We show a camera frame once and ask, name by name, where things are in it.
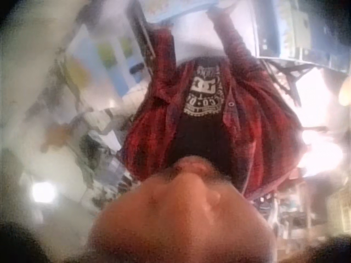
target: flannel shirt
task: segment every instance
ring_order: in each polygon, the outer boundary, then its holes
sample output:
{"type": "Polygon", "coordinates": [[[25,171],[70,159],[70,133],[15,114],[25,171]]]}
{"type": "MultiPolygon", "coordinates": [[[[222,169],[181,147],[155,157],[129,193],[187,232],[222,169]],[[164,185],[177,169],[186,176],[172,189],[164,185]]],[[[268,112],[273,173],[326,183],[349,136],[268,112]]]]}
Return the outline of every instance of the flannel shirt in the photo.
{"type": "MultiPolygon", "coordinates": [[[[236,158],[232,176],[244,176],[239,191],[255,199],[274,190],[297,166],[304,151],[302,127],[267,72],[246,49],[230,16],[219,17],[214,28],[227,55],[220,62],[220,71],[223,123],[236,158]]],[[[127,169],[139,180],[165,168],[195,70],[194,60],[176,67],[174,41],[167,29],[155,31],[153,40],[154,76],[122,149],[127,169]]]]}

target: ceiling light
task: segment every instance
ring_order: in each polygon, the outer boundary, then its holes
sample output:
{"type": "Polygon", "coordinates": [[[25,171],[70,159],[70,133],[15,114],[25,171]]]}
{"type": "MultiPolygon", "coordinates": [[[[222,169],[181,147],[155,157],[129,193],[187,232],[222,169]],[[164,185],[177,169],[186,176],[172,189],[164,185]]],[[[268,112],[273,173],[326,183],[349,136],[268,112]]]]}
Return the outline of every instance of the ceiling light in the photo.
{"type": "Polygon", "coordinates": [[[38,182],[33,185],[32,195],[37,203],[51,203],[56,197],[56,190],[49,182],[38,182]]]}

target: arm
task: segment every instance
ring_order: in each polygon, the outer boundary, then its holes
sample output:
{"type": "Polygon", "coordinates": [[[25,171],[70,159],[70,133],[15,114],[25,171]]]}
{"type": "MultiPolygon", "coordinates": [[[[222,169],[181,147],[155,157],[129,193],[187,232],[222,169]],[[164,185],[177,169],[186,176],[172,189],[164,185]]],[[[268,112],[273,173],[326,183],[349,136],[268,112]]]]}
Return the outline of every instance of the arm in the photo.
{"type": "Polygon", "coordinates": [[[167,83],[176,70],[173,36],[167,28],[157,29],[152,31],[151,41],[156,55],[153,81],[167,83]]]}
{"type": "Polygon", "coordinates": [[[225,10],[209,11],[214,29],[222,41],[235,77],[250,80],[267,80],[269,77],[259,62],[247,50],[241,36],[235,29],[230,15],[225,10]]]}

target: black t-shirt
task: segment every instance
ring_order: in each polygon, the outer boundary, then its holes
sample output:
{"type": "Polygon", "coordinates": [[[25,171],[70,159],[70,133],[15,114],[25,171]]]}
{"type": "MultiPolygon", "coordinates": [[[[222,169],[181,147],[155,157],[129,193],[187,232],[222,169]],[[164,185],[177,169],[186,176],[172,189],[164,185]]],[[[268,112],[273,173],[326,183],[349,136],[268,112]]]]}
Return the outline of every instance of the black t-shirt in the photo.
{"type": "Polygon", "coordinates": [[[224,92],[217,59],[197,59],[184,112],[168,151],[168,165],[182,157],[208,159],[231,175],[231,143],[223,123],[224,92]]]}

